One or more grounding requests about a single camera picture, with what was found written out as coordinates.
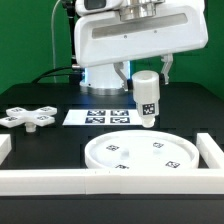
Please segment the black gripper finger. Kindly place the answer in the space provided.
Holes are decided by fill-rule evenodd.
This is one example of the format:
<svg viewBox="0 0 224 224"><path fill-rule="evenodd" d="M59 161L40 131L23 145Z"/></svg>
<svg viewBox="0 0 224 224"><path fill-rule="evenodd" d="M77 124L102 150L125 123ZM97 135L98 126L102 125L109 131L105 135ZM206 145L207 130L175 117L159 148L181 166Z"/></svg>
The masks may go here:
<svg viewBox="0 0 224 224"><path fill-rule="evenodd" d="M124 64L122 62L119 63L114 63L114 70L115 72L118 74L118 76L121 78L121 80L123 81L122 87L125 91L128 90L128 82L127 82L127 77L125 76L125 74L122 72L122 69L124 67Z"/></svg>
<svg viewBox="0 0 224 224"><path fill-rule="evenodd" d="M164 83L168 84L169 83L169 71L173 64L173 55L172 54L163 55L161 57L161 61L163 62L161 74L164 78Z"/></svg>

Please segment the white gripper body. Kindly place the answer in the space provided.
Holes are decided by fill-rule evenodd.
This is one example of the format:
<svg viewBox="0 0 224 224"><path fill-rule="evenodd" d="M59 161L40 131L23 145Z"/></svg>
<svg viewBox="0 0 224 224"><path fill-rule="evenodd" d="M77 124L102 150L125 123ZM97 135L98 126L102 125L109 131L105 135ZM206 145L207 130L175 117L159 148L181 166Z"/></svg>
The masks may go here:
<svg viewBox="0 0 224 224"><path fill-rule="evenodd" d="M75 26L84 68L202 48L208 41L203 3L162 3L156 14L123 21L117 11L81 17Z"/></svg>

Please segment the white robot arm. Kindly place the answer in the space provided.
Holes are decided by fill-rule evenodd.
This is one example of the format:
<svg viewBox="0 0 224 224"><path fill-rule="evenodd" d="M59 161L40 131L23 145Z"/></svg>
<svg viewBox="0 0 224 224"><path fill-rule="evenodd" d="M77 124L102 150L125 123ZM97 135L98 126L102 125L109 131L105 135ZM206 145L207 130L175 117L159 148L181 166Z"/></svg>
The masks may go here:
<svg viewBox="0 0 224 224"><path fill-rule="evenodd" d="M208 42L204 0L77 0L75 10L75 53L85 71L85 92L123 93L132 61L159 56L167 75L175 53Z"/></svg>

